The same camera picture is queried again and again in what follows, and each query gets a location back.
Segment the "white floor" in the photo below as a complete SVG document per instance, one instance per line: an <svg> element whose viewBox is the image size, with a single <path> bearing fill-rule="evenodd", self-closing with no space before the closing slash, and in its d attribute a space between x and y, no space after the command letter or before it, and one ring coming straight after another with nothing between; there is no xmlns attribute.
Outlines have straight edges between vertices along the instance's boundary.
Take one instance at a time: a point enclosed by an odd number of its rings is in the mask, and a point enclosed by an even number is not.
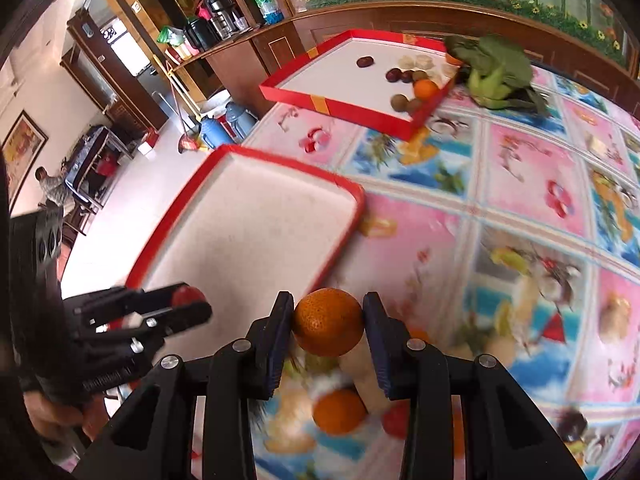
<svg viewBox="0 0 640 480"><path fill-rule="evenodd" d="M169 119L155 157L137 153L121 170L104 209L71 251L62 277L63 298L124 284L164 212L207 156L178 153L181 135L180 124Z"/></svg>

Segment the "screw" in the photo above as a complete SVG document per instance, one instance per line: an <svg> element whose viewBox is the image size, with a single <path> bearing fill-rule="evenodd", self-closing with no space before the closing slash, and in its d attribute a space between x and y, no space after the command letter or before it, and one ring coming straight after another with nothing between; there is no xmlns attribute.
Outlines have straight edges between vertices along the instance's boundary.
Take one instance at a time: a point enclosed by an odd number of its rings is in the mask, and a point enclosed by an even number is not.
<svg viewBox="0 0 640 480"><path fill-rule="evenodd" d="M246 352L249 348L251 348L251 341L249 341L248 339L238 339L237 341L234 341L234 343L231 345L231 348L233 348L236 352Z"/></svg>
<svg viewBox="0 0 640 480"><path fill-rule="evenodd" d="M177 356L167 355L162 358L162 361L160 361L160 366L166 370L170 370L171 368L177 367L179 362L180 359Z"/></svg>
<svg viewBox="0 0 640 480"><path fill-rule="evenodd" d="M406 342L406 347L409 350L416 350L416 351L424 350L426 346L427 346L427 343L425 343L422 339L412 338Z"/></svg>
<svg viewBox="0 0 640 480"><path fill-rule="evenodd" d="M489 354L482 354L479 358L478 358L478 362L480 363L481 366L485 367L485 368L493 368L496 364L497 364L497 359Z"/></svg>
<svg viewBox="0 0 640 480"><path fill-rule="evenodd" d="M139 354L145 349L142 343L138 341L135 337L131 338L131 345L129 346L131 346L131 349L133 350L134 354Z"/></svg>

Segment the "table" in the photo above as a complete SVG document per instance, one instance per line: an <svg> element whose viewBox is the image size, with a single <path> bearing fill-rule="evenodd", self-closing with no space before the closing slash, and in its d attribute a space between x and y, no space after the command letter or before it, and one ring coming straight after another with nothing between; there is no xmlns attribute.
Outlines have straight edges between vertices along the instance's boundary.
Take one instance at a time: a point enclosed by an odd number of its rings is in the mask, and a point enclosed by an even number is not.
<svg viewBox="0 0 640 480"><path fill-rule="evenodd" d="M640 127L534 72L546 119L479 108L456 87L411 142L277 104L245 145L362 184L368 213L326 286L358 300L378 291L446 353L498 356L555 427L580 411L574 456L591 480L640 434ZM340 438L311 422L298 440L309 445L279 454L266 442L281 406L270 402L267 429L254 430L267 478L398 477L402 441L381 413Z"/></svg>
<svg viewBox="0 0 640 480"><path fill-rule="evenodd" d="M80 186L82 182L84 182L96 158L98 158L103 148L109 143L130 160L133 159L123 142L106 126L100 126L88 134L84 140L84 146L78 151L76 156L69 161L68 171L65 177L66 184L76 195L98 209L103 208L102 204L89 196L88 193L85 193Z"/></svg>

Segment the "human hand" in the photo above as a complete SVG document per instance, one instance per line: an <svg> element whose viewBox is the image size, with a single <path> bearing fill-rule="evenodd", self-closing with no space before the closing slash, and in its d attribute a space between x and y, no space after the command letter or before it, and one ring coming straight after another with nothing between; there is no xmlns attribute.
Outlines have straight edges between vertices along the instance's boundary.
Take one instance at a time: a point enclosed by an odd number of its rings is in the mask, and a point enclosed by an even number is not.
<svg viewBox="0 0 640 480"><path fill-rule="evenodd" d="M41 436L57 442L65 440L63 428L74 426L82 426L86 436L95 440L109 420L102 396L94 397L80 411L73 406L51 402L42 392L33 391L24 393L24 405L35 430Z"/></svg>

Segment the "framed picture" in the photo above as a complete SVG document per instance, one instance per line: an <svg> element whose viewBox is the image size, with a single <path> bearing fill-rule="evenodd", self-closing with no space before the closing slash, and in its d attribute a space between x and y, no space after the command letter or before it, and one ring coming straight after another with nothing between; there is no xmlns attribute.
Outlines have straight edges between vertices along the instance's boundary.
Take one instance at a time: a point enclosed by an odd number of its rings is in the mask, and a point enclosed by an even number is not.
<svg viewBox="0 0 640 480"><path fill-rule="evenodd" d="M9 186L9 211L48 137L23 110L2 142Z"/></svg>

